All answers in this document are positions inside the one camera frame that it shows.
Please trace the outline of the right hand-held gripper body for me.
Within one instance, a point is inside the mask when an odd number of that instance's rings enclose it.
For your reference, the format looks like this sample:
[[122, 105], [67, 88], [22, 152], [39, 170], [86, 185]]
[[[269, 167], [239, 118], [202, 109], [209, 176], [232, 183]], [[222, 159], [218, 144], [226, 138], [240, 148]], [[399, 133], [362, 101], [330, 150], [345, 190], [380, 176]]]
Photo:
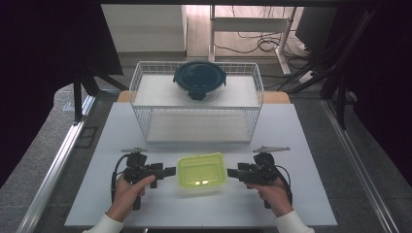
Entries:
[[270, 185], [276, 179], [280, 179], [286, 187], [289, 201], [291, 202], [291, 187], [282, 173], [275, 165], [273, 155], [269, 152], [261, 152], [254, 156], [255, 163], [258, 167], [258, 174], [261, 176], [259, 182], [253, 181], [252, 183], [260, 185]]

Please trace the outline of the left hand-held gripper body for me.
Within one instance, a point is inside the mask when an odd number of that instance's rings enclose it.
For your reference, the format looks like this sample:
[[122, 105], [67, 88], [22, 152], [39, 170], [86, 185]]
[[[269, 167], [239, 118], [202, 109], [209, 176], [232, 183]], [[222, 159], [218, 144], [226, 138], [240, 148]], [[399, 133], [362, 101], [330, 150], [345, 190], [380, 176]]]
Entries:
[[131, 183], [136, 184], [144, 178], [151, 176], [152, 172], [146, 165], [147, 156], [144, 155], [143, 149], [134, 149], [126, 155], [126, 168], [123, 170], [123, 178]]

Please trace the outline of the yellow-green rectangular container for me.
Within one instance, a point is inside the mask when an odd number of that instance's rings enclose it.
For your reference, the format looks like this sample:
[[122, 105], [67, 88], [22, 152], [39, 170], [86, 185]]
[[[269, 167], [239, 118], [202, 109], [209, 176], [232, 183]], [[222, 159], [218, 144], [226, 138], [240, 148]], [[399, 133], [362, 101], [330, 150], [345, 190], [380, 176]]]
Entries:
[[185, 156], [177, 162], [177, 181], [185, 194], [217, 191], [226, 177], [223, 155], [219, 152]]

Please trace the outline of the white wire shelf rack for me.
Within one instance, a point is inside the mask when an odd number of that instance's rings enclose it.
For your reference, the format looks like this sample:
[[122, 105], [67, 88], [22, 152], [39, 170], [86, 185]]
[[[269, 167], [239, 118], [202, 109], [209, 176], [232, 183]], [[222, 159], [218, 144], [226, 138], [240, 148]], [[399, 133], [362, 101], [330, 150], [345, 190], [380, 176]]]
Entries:
[[129, 87], [129, 101], [149, 143], [248, 143], [263, 104], [263, 84], [255, 63], [218, 62], [225, 82], [201, 100], [178, 86], [183, 64], [141, 61]]

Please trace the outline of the round container dark blue lid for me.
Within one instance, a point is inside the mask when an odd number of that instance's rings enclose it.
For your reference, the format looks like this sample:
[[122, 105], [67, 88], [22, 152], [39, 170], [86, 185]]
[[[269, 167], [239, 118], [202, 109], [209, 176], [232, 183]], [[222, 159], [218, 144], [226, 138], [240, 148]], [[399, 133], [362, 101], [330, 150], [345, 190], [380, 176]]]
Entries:
[[188, 94], [189, 99], [205, 101], [226, 85], [226, 72], [209, 61], [191, 61], [178, 67], [173, 82]]

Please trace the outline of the person's right hand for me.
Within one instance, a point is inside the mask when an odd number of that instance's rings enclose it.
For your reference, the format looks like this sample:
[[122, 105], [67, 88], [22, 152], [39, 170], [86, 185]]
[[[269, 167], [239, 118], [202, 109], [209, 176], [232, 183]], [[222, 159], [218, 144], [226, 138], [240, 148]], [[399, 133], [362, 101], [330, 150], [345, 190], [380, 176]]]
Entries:
[[276, 179], [270, 185], [246, 183], [246, 186], [258, 191], [259, 197], [270, 205], [276, 217], [285, 216], [293, 211], [286, 187], [280, 179]]

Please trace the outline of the person's left hand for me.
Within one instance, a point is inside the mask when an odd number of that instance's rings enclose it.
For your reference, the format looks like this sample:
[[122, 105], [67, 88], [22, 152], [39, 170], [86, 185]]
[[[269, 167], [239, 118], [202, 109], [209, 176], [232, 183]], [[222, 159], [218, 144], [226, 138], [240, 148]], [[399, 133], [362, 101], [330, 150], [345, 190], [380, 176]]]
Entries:
[[113, 203], [106, 215], [113, 220], [123, 222], [133, 210], [134, 202], [138, 197], [145, 195], [145, 188], [155, 180], [151, 175], [138, 183], [127, 182], [123, 176], [117, 181]]

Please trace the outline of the wooden table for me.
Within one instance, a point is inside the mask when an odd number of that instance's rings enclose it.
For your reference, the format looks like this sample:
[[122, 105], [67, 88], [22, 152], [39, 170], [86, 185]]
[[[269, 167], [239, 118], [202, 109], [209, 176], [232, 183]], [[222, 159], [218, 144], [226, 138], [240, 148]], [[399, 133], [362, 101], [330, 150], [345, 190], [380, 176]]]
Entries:
[[[118, 97], [119, 102], [129, 101], [129, 91], [122, 91]], [[291, 102], [290, 97], [283, 91], [265, 91], [264, 92], [264, 104], [289, 104]]]

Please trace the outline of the black metal stand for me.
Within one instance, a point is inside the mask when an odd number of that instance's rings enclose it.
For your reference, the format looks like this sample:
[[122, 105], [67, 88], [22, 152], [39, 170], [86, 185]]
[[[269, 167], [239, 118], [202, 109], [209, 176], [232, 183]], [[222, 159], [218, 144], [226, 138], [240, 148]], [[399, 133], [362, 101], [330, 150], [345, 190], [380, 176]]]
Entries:
[[341, 37], [342, 46], [341, 52], [339, 52], [335, 58], [332, 59], [333, 63], [328, 66], [324, 71], [315, 75], [311, 80], [299, 84], [287, 91], [287, 94], [296, 94], [309, 86], [314, 85], [320, 81], [326, 81], [320, 90], [320, 97], [322, 99], [329, 99], [335, 91], [337, 91], [337, 106], [335, 118], [340, 127], [345, 130], [345, 104], [346, 104], [346, 91], [347, 81], [344, 76], [344, 67], [348, 62], [350, 55], [353, 53], [358, 41], [361, 38], [361, 34], [374, 16], [374, 10], [362, 10], [352, 26], [350, 26]]
[[79, 124], [84, 114], [84, 107], [82, 102], [82, 89], [86, 93], [95, 97], [99, 94], [100, 88], [95, 80], [95, 77], [103, 80], [104, 82], [112, 85], [119, 90], [127, 90], [127, 86], [112, 78], [110, 75], [105, 74], [103, 71], [99, 71], [95, 68], [86, 67], [77, 71], [75, 79], [73, 81], [73, 94], [74, 94], [74, 124]]

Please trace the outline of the white power strip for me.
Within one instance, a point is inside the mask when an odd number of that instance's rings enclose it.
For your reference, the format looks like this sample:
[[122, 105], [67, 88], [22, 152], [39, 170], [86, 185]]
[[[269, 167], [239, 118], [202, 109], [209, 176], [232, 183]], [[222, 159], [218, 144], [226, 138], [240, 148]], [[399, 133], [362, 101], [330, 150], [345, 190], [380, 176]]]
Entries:
[[308, 71], [298, 80], [298, 82], [299, 83], [306, 83], [309, 80], [311, 80], [315, 75], [316, 75], [316, 73], [314, 71]]

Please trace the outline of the white cabinet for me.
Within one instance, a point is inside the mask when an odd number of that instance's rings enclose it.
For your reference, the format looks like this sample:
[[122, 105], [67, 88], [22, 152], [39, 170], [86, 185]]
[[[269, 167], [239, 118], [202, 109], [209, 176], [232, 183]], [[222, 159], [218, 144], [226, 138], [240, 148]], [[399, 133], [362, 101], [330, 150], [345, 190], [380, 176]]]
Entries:
[[117, 52], [187, 50], [185, 5], [101, 5]]

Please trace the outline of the black curtain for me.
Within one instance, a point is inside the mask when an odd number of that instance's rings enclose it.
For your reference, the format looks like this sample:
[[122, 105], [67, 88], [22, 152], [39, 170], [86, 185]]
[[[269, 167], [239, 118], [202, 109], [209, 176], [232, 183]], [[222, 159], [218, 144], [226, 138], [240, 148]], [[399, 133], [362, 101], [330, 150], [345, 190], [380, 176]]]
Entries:
[[0, 0], [0, 187], [53, 106], [87, 75], [120, 75], [98, 0]]
[[354, 111], [412, 186], [412, 0], [375, 0], [345, 68]]

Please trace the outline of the aluminium rail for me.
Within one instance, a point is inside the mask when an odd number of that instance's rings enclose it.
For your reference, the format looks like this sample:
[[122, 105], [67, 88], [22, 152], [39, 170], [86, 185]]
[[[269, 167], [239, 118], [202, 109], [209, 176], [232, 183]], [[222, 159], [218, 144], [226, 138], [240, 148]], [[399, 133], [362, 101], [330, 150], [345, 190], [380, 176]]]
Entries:
[[361, 161], [360, 155], [356, 150], [349, 134], [347, 131], [339, 124], [336, 118], [336, 111], [330, 101], [321, 101], [323, 108], [326, 111], [327, 117], [334, 128], [337, 137], [348, 156], [352, 167], [360, 181], [360, 184], [365, 192], [365, 195], [377, 216], [383, 230], [385, 233], [399, 233], [399, 229], [395, 224], [394, 218], [390, 213], [388, 206], [386, 205], [382, 195], [378, 191], [375, 183], [369, 176], [363, 162]]
[[52, 192], [58, 182], [58, 179], [64, 169], [64, 166], [70, 156], [74, 145], [79, 138], [84, 126], [86, 118], [93, 107], [96, 98], [87, 96], [82, 102], [81, 116], [78, 122], [72, 124], [66, 134], [59, 150], [57, 151], [54, 160], [46, 173], [36, 195], [34, 196], [30, 206], [28, 207], [25, 216], [23, 217], [16, 233], [33, 233], [46, 206], [49, 202]]

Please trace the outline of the white desk frame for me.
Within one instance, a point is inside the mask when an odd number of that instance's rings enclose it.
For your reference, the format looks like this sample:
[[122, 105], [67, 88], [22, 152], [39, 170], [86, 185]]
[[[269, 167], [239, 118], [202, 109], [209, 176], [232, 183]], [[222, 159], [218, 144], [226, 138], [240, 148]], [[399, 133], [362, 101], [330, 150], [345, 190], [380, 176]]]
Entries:
[[293, 7], [288, 17], [216, 17], [216, 6], [210, 6], [210, 43], [208, 60], [215, 60], [216, 32], [269, 32], [280, 33], [281, 38], [275, 52], [283, 74], [292, 74], [285, 58], [285, 47], [289, 38], [297, 7]]

